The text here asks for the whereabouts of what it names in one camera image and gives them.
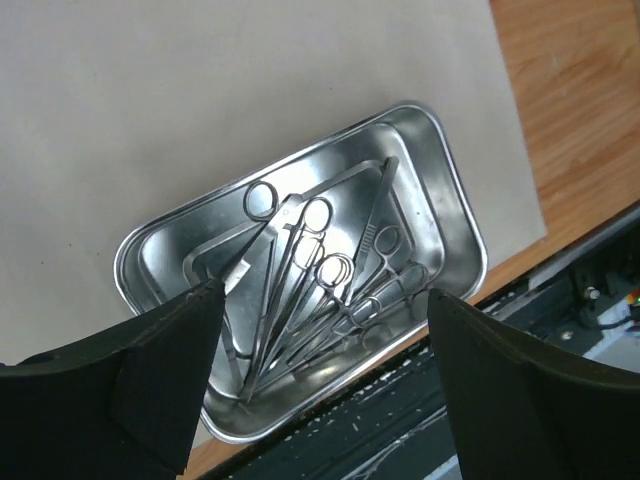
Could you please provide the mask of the beige cloth wrap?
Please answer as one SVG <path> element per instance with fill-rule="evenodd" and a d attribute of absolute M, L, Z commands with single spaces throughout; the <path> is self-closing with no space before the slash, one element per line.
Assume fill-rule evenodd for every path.
<path fill-rule="evenodd" d="M 443 125 L 497 266 L 546 234 L 485 1 L 5 1 L 1 358 L 128 314 L 137 225 L 403 100 Z"/>

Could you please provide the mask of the stainless steel tray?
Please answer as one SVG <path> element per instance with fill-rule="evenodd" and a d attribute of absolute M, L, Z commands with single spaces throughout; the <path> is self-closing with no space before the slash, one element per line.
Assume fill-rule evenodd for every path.
<path fill-rule="evenodd" d="M 465 298 L 478 290 L 487 271 L 487 252 L 441 124 L 424 106 L 392 107 L 161 216 L 121 244 L 114 261 L 115 282 L 129 307 L 144 313 L 208 278 L 223 280 L 231 261 L 263 223 L 198 256 L 193 283 L 183 273 L 183 261 L 196 247 L 256 216 L 270 215 L 276 200 L 311 190 L 365 160 L 380 161 L 380 169 L 366 169 L 317 195 L 333 206 L 324 255 L 312 267 L 281 340 L 325 300 L 314 282 L 316 272 L 327 283 L 345 282 L 355 290 L 376 268 L 377 259 L 369 253 L 354 279 L 354 255 L 388 157 L 397 157 L 399 166 L 376 232 L 387 225 L 402 228 L 408 246 L 393 263 L 411 259 L 426 266 L 427 286 L 315 361 L 277 379 L 260 372 L 253 396 L 243 400 L 239 393 L 263 315 L 268 262 L 281 258 L 289 236 L 281 230 L 277 245 L 268 246 L 237 284 L 225 283 L 226 312 L 201 416 L 213 436 L 236 444 L 267 436 L 424 328 L 431 288 Z"/>

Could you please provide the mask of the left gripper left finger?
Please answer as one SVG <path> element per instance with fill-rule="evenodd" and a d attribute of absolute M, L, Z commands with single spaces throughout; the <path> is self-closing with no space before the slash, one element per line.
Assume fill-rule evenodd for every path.
<path fill-rule="evenodd" d="M 5 479 L 173 479 L 186 469 L 225 309 L 209 279 L 1 369 Z"/>

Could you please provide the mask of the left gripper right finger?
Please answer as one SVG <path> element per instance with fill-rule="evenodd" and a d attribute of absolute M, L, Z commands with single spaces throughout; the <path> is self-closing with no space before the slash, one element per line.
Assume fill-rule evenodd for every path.
<path fill-rule="evenodd" d="M 636 479 L 639 376 L 434 288 L 429 336 L 465 479 Z"/>

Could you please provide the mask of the steel surgical forceps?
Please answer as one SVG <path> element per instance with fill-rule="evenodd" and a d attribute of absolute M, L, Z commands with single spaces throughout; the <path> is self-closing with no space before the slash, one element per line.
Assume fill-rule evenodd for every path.
<path fill-rule="evenodd" d="M 339 173 L 328 180 L 320 183 L 302 194 L 294 193 L 288 195 L 282 202 L 276 200 L 275 210 L 266 217 L 256 216 L 254 220 L 249 220 L 224 233 L 214 237 L 213 239 L 201 244 L 192 250 L 185 260 L 183 261 L 183 273 L 187 280 L 196 283 L 196 274 L 194 270 L 195 259 L 204 253 L 206 250 L 215 248 L 225 242 L 228 242 L 234 237 L 237 237 L 241 233 L 245 233 L 251 227 L 255 227 L 259 221 L 263 223 L 263 226 L 258 231 L 257 235 L 246 244 L 241 250 L 241 255 L 235 257 L 231 261 L 231 266 L 224 271 L 223 281 L 231 286 L 237 284 L 255 265 L 255 262 L 267 249 L 270 243 L 276 238 L 277 234 L 286 226 L 291 225 L 293 214 L 297 209 L 306 201 L 311 200 L 323 191 L 338 185 L 347 179 L 355 176 L 356 174 L 369 169 L 382 167 L 382 163 L 377 160 L 365 160 L 364 162 L 356 164 L 354 167 L 347 169 L 344 172 Z"/>

